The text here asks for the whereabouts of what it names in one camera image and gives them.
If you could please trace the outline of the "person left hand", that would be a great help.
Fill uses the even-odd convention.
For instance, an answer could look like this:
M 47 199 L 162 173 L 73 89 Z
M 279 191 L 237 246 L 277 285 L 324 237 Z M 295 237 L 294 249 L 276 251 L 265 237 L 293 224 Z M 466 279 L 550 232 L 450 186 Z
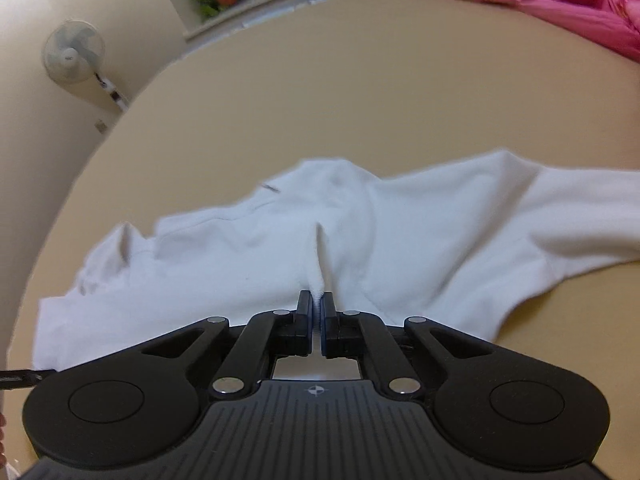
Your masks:
M 0 413 L 0 467 L 6 466 L 6 452 L 4 452 L 4 427 L 6 426 L 6 418 Z

